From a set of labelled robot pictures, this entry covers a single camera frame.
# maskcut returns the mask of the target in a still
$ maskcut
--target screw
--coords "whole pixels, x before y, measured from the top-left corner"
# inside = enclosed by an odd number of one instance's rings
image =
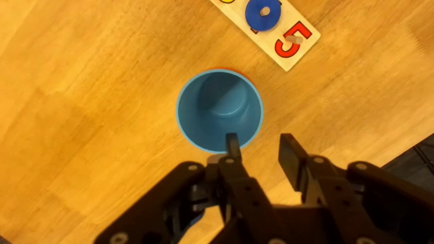
[[[228,159],[226,159],[226,163],[228,163],[228,164],[233,164],[233,163],[235,163],[235,160],[233,160],[233,159],[230,159],[230,157],[228,157]]]
[[[376,244],[376,241],[367,237],[358,237],[355,244]]]
[[[355,164],[355,168],[361,169],[361,171],[366,171],[367,169],[367,165],[363,164],[363,163],[357,163]]]
[[[188,165],[188,171],[195,171],[195,169],[198,169],[197,165]]]
[[[315,156],[315,157],[313,157],[313,161],[317,163],[317,164],[325,163],[325,160],[324,160],[323,157],[319,157],[319,156]]]
[[[282,239],[271,239],[268,244],[286,244]]]
[[[127,235],[125,232],[118,232],[111,236],[110,244],[126,244],[127,243]]]

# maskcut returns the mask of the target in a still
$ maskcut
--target cup rim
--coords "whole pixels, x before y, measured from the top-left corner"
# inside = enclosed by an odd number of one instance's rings
[[[192,77],[183,85],[183,88],[180,89],[180,92],[178,94],[176,107],[175,107],[176,125],[178,125],[182,136],[183,136],[191,145],[194,145],[195,148],[198,148],[198,149],[201,149],[201,150],[205,150],[205,152],[207,152],[207,153],[218,153],[218,155],[220,155],[220,153],[226,153],[226,150],[210,150],[210,149],[202,148],[202,146],[199,146],[198,144],[195,144],[192,140],[190,140],[188,136],[186,134],[184,129],[182,127],[180,121],[179,121],[179,117],[178,117],[179,102],[180,102],[180,98],[182,98],[182,95],[184,94],[186,88],[187,88],[194,80],[197,80],[198,77],[205,76],[205,75],[210,75],[210,73],[228,73],[228,75],[232,75],[232,76],[237,76],[239,79],[241,79],[244,83],[247,83],[247,84],[252,88],[252,91],[255,92],[255,95],[256,95],[256,98],[258,98],[258,100],[259,100],[259,110],[260,110],[259,123],[258,123],[258,127],[256,127],[253,136],[252,136],[248,141],[245,141],[243,145],[240,145],[240,148],[243,149],[243,148],[245,148],[247,145],[249,145],[249,144],[253,141],[253,138],[256,138],[256,136],[259,134],[259,130],[260,130],[262,123],[263,123],[263,103],[262,103],[262,98],[260,98],[256,87],[252,84],[252,81],[251,81],[249,79],[247,79],[245,76],[243,76],[241,73],[239,73],[239,72],[235,72],[235,70],[230,70],[230,69],[217,68],[217,69],[206,69],[206,70],[203,70],[203,72],[192,76]]]

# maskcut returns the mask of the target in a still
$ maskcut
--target number card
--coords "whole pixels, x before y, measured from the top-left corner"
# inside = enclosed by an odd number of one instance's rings
[[[287,0],[279,0],[279,20],[271,30],[266,31],[256,31],[247,23],[245,7],[248,0],[210,1],[286,72],[291,69],[321,37]]]

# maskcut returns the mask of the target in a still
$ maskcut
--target blue cup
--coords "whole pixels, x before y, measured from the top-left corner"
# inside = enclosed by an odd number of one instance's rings
[[[226,133],[236,133],[240,146],[258,134],[263,107],[256,88],[244,76],[211,69],[192,77],[182,89],[176,121],[183,136],[197,148],[225,153]]]

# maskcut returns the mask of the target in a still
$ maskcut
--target printed number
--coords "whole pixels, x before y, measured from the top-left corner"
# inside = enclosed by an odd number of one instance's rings
[[[312,33],[308,27],[305,27],[301,22],[297,22],[293,27],[290,27],[283,37],[294,35],[296,33],[300,33],[304,38],[309,39]],[[275,41],[274,50],[278,56],[282,58],[290,58],[293,57],[300,49],[298,43],[293,43],[287,50],[283,49],[283,42],[281,39]]]

